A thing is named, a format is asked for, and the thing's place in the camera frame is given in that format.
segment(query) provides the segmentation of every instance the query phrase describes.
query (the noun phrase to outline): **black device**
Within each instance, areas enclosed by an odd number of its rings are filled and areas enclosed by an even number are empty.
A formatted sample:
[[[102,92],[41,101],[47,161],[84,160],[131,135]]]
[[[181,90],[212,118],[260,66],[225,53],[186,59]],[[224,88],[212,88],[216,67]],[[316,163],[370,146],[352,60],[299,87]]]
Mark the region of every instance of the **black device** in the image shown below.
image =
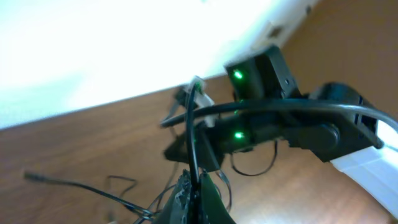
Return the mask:
[[[226,71],[236,102],[194,110],[197,105],[193,99],[196,92],[201,92],[201,87],[193,85],[189,94],[176,95],[182,97],[176,99],[178,105],[187,102],[186,114],[168,116],[160,124],[162,128],[169,128],[186,122],[186,131],[176,136],[164,155],[170,161],[190,165],[190,171],[185,170],[172,186],[174,190],[162,210],[152,212],[150,207],[138,207],[85,185],[33,174],[26,177],[83,187],[117,200],[140,216],[136,223],[148,220],[155,224],[229,224],[234,221],[208,175],[220,170],[226,154],[250,152],[262,142],[284,139],[290,147],[311,150],[321,161],[328,162],[369,146],[381,148],[383,142],[376,136],[378,119],[398,130],[397,121],[374,109],[347,85],[327,83],[313,93],[301,94],[281,51],[274,45],[229,63]],[[234,115],[217,119],[212,127],[203,121],[193,122],[195,118],[233,111]]]

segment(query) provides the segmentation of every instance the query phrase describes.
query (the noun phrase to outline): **green light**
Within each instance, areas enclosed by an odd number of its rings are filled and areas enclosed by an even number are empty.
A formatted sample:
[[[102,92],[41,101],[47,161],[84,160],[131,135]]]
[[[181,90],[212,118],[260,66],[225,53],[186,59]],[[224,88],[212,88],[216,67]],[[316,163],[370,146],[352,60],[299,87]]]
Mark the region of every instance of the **green light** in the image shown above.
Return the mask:
[[[243,133],[241,133],[241,132],[236,132],[235,133],[235,138],[236,139],[241,139],[241,138],[243,138],[244,136],[243,136]]]
[[[239,70],[235,70],[234,71],[234,76],[237,79],[242,79],[243,78],[243,75],[242,75],[242,73]]]

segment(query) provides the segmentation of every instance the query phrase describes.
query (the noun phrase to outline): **white backdrop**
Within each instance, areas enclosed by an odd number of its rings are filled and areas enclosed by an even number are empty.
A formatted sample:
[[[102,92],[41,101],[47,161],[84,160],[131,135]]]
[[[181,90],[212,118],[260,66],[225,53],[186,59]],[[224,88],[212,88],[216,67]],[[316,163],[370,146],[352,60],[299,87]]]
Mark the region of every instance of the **white backdrop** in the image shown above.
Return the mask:
[[[0,1],[0,129],[221,74],[315,1]]]

